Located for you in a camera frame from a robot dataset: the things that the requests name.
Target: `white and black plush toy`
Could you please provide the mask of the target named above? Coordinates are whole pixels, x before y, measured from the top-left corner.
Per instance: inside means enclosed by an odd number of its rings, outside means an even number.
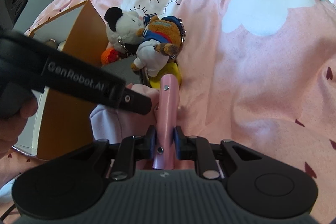
[[[107,21],[107,38],[114,49],[125,54],[126,48],[129,53],[135,54],[143,41],[143,37],[137,36],[137,31],[144,28],[138,13],[111,7],[106,11],[104,19]]]

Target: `bed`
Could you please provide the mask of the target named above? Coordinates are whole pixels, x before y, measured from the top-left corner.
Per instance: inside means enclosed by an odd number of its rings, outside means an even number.
[[[82,1],[53,1],[30,30]],[[185,135],[233,139],[305,171],[319,188],[312,216],[321,223],[336,216],[335,0],[90,1],[102,17],[118,6],[182,18]],[[14,168],[8,159],[0,161]]]

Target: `yellow object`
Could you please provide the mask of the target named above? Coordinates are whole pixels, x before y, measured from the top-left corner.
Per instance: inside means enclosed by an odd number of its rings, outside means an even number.
[[[151,85],[152,88],[154,89],[160,89],[160,81],[161,78],[164,75],[167,74],[172,74],[177,78],[178,81],[178,85],[181,85],[182,82],[182,77],[180,74],[180,70],[179,67],[177,66],[176,63],[167,63],[162,70],[159,71],[159,73],[157,74],[157,76],[155,77],[149,77],[149,83]]]

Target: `white cloud print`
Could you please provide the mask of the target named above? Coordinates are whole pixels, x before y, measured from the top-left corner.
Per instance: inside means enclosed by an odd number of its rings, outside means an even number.
[[[123,0],[122,10],[135,10],[140,16],[158,14],[174,15],[182,0]]]
[[[222,30],[229,33],[243,25],[254,35],[272,35],[285,23],[288,8],[314,4],[315,0],[231,0],[222,20]]]

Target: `black cable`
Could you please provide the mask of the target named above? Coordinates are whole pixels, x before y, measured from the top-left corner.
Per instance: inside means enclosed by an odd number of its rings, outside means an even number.
[[[15,204],[13,204],[7,211],[4,212],[4,214],[0,217],[1,221],[4,221],[5,218],[16,208]]]

